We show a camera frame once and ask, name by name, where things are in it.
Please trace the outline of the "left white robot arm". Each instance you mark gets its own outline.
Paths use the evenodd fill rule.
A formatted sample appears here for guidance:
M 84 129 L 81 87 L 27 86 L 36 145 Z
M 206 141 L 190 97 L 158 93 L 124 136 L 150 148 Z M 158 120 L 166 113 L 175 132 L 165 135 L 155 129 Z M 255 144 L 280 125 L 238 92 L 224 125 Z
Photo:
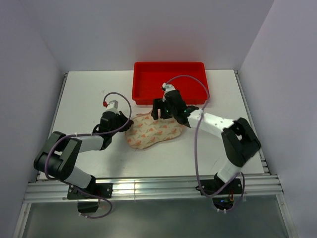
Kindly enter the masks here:
M 54 179 L 78 187 L 81 195 L 91 198 L 98 189 L 96 178 L 75 166 L 78 155 L 106 149 L 116 133 L 126 132 L 132 125 L 133 121 L 121 111 L 107 111 L 90 134 L 67 135 L 55 131 L 37 154 L 33 166 Z

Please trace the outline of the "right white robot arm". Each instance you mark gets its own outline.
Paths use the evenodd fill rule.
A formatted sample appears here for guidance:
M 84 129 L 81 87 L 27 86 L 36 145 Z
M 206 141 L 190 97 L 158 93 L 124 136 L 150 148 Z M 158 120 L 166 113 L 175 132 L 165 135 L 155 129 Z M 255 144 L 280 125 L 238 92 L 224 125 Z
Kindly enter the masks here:
M 151 116 L 154 120 L 175 119 L 179 124 L 195 129 L 194 159 L 198 164 L 198 132 L 202 129 L 221 139 L 227 160 L 214 175 L 213 190 L 207 190 L 197 176 L 198 190 L 206 197 L 226 193 L 232 182 L 241 174 L 244 165 L 260 149 L 261 143 L 245 118 L 224 119 L 204 112 L 196 106 L 188 106 L 179 90 L 165 91 L 162 98 L 153 100 Z

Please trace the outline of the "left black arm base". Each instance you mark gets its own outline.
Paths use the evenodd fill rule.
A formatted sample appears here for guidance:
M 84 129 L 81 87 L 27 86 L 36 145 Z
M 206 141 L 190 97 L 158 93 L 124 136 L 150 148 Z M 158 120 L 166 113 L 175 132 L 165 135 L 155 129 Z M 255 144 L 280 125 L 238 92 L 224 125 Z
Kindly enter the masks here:
M 77 200 L 77 210 L 80 216 L 86 219 L 100 219 L 108 216 L 113 210 L 113 204 L 109 199 L 112 196 L 112 183 L 96 183 L 88 188 L 79 188 L 70 185 L 67 193 L 67 200 Z M 108 204 L 108 211 L 102 215 L 96 212 L 101 208 L 101 203 Z

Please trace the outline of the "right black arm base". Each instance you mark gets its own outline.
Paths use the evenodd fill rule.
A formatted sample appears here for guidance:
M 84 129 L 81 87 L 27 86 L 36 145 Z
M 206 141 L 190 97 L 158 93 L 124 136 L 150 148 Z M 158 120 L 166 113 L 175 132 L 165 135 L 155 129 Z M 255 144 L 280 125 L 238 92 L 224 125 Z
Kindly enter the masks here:
M 214 179 L 203 179 L 201 185 L 204 193 L 213 195 L 221 186 Z M 212 198 L 212 206 L 217 212 L 226 213 L 243 200 L 245 193 L 245 180 L 235 178 L 229 185 Z

